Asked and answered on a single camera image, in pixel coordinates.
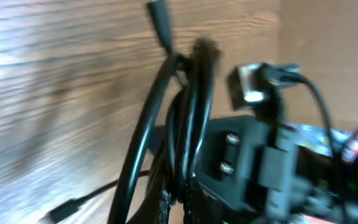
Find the screw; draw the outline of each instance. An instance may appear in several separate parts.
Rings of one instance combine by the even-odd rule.
[[[234,169],[229,164],[222,162],[221,163],[221,171],[225,174],[232,174]]]
[[[235,134],[233,133],[230,133],[226,136],[226,141],[228,143],[231,143],[231,144],[238,144],[240,139],[238,136],[236,136]]]

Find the wooden table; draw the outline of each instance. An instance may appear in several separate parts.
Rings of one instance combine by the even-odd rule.
[[[0,223],[36,223],[118,178],[164,55],[144,3],[0,0]],[[279,1],[169,3],[177,49],[188,52],[201,35],[219,42],[213,116],[231,114],[224,77],[237,64],[275,60]],[[159,123],[177,90],[172,82]],[[104,223],[113,195],[90,201],[66,223]]]

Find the wire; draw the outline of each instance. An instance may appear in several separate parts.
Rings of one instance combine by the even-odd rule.
[[[310,91],[312,92],[313,96],[315,97],[317,104],[319,106],[319,110],[320,113],[323,117],[323,123],[324,123],[324,128],[326,130],[326,135],[328,138],[328,142],[329,142],[329,147],[331,149],[331,153],[333,155],[333,164],[334,164],[334,171],[336,173],[336,178],[337,178],[337,182],[338,182],[338,199],[339,199],[339,203],[341,204],[341,208],[342,208],[342,215],[343,215],[343,223],[349,223],[349,214],[347,213],[347,209],[345,206],[345,202],[346,202],[346,190],[345,190],[345,184],[344,184],[344,179],[342,178],[342,169],[341,169],[341,153],[339,151],[335,150],[335,146],[334,146],[334,136],[333,133],[331,132],[333,126],[331,124],[331,118],[329,116],[329,111],[328,111],[328,107],[326,106],[324,100],[323,100],[323,96],[321,95],[318,87],[308,78],[304,77],[303,75],[300,75],[298,73],[293,73],[293,72],[287,72],[284,78],[291,80],[293,82],[299,82],[302,84],[305,84]]]
[[[350,143],[358,138],[358,129],[351,134],[348,139],[342,144],[341,148],[339,149],[339,155],[342,158],[343,152],[347,149]]]
[[[143,170],[139,172],[139,177],[145,177],[149,174],[149,170]],[[118,180],[110,182],[91,193],[80,197],[78,199],[70,199],[63,204],[57,206],[56,208],[52,209],[47,213],[47,215],[42,219],[44,223],[59,223],[62,220],[70,217],[74,213],[80,210],[80,207],[85,204],[87,201],[91,200],[92,198],[100,195],[101,193],[115,187],[118,184]]]

